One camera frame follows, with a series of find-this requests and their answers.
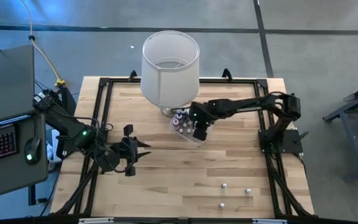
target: butcher block tabletop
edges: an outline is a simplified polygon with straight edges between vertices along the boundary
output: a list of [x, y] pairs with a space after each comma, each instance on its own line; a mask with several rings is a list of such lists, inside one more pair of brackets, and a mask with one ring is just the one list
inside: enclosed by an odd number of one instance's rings
[[[75, 116], [92, 117], [99, 78], [84, 77]], [[270, 92], [285, 92], [283, 79], [268, 78], [267, 82]], [[101, 99], [99, 120], [106, 89]], [[200, 83], [194, 100], [253, 97], [254, 87], [250, 84]], [[123, 127], [133, 124], [132, 135], [151, 145], [139, 148], [139, 152], [152, 153], [135, 164], [136, 176], [125, 177], [115, 172], [101, 175], [99, 172], [93, 217], [274, 217], [266, 161], [260, 153], [257, 136], [260, 129], [257, 112], [239, 113], [216, 121], [212, 133], [201, 146], [175, 134], [169, 121], [170, 118], [143, 97], [140, 83], [114, 83], [107, 119], [114, 129], [108, 132], [108, 142], [120, 141]], [[63, 161], [51, 212], [59, 210], [78, 186], [83, 158], [76, 152]], [[289, 189], [302, 206], [313, 213], [301, 161], [292, 154], [282, 154], [282, 158]], [[121, 161], [118, 168], [122, 169], [125, 164]], [[285, 211], [281, 191], [277, 193], [280, 208]], [[87, 197], [88, 187], [81, 210]], [[219, 207], [220, 203], [224, 203], [224, 208]]]

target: gray floor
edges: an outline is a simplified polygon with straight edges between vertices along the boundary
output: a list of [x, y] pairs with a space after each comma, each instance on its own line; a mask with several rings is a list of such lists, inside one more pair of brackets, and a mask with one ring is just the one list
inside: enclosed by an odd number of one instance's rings
[[[251, 0], [53, 0], [28, 1], [35, 24], [57, 26], [257, 28]], [[358, 0], [260, 0], [266, 29], [358, 30]], [[28, 24], [20, 1], [0, 0], [0, 24]], [[29, 44], [27, 31], [0, 30], [0, 48]], [[140, 73], [146, 32], [35, 32], [72, 93], [85, 75]], [[201, 49], [201, 75], [217, 77], [229, 68], [235, 77], [266, 77], [258, 34], [190, 33]], [[296, 122], [304, 138], [308, 183], [317, 215], [358, 220], [358, 181], [342, 177], [354, 171], [354, 160], [342, 124], [321, 119], [343, 98], [358, 90], [358, 36], [268, 35], [275, 77], [301, 98]], [[35, 54], [35, 76], [53, 86], [46, 61]], [[48, 196], [54, 176], [39, 184]], [[25, 189], [0, 196], [0, 218], [39, 215], [43, 205], [27, 206]]]

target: lamp shade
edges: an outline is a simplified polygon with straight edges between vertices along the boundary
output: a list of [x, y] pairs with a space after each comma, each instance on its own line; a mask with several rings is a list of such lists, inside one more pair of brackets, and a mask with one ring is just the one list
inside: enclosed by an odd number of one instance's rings
[[191, 102], [200, 87], [200, 49], [189, 35], [163, 31], [143, 44], [143, 95], [159, 108], [176, 108]]

